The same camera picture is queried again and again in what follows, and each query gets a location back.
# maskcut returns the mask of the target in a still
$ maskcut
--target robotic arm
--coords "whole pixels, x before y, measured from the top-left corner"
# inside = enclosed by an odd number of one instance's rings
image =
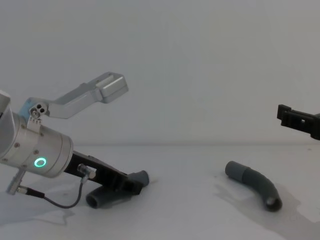
[[[44,115],[68,119],[95,102],[110,103],[127,91],[123,75],[106,72],[54,101],[29,98],[19,113],[11,111],[10,96],[0,91],[0,163],[18,168],[7,193],[19,192],[70,208],[79,202],[82,185],[91,180],[101,184],[103,191],[139,195],[149,183],[145,171],[127,175],[92,156],[76,152],[70,137],[42,125],[41,119]],[[71,206],[61,206],[46,198],[44,193],[22,186],[26,172],[47,178],[55,178],[62,172],[80,177],[77,201]],[[106,200],[99,197],[95,195],[99,203]]]

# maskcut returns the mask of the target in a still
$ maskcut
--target white wall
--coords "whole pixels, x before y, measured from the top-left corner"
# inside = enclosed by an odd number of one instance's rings
[[[2,0],[0,89],[18,111],[114,71],[130,91],[70,120],[76,144],[307,143],[278,104],[320,112],[316,0]]]

